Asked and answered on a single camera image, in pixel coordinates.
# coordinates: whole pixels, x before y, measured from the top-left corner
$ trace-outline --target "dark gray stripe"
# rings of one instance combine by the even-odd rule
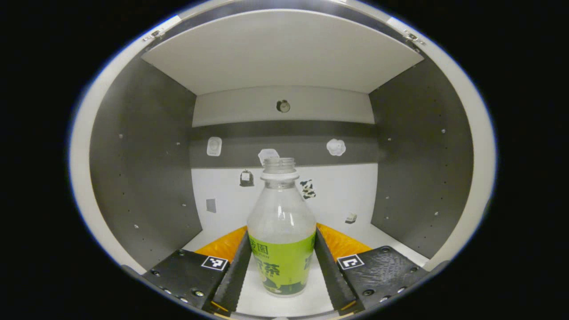
[[[330,0],[243,0],[232,2],[227,5],[205,11],[192,18],[183,20],[172,29],[168,30],[161,39],[153,41],[151,47],[155,47],[160,43],[172,38],[173,36],[178,35],[188,29],[199,26],[200,24],[227,17],[229,15],[267,9],[298,9],[334,15],[336,17],[363,24],[364,26],[377,30],[401,43],[404,43],[405,45],[408,45],[403,35],[393,30],[384,22],[375,20],[368,15],[355,11],[339,3],[331,2]]]
[[[97,204],[119,243],[146,269],[201,231],[188,170],[195,101],[136,57],[95,118],[89,156]]]
[[[428,57],[369,97],[385,155],[372,224],[431,258],[456,226],[470,191],[473,149],[463,105]]]
[[[222,139],[221,155],[206,154],[210,137]],[[330,155],[326,143],[340,139],[342,156]],[[377,163],[377,128],[372,124],[340,121],[254,121],[201,126],[191,130],[192,168],[261,167],[261,149],[275,149],[281,157],[295,158],[298,166]]]

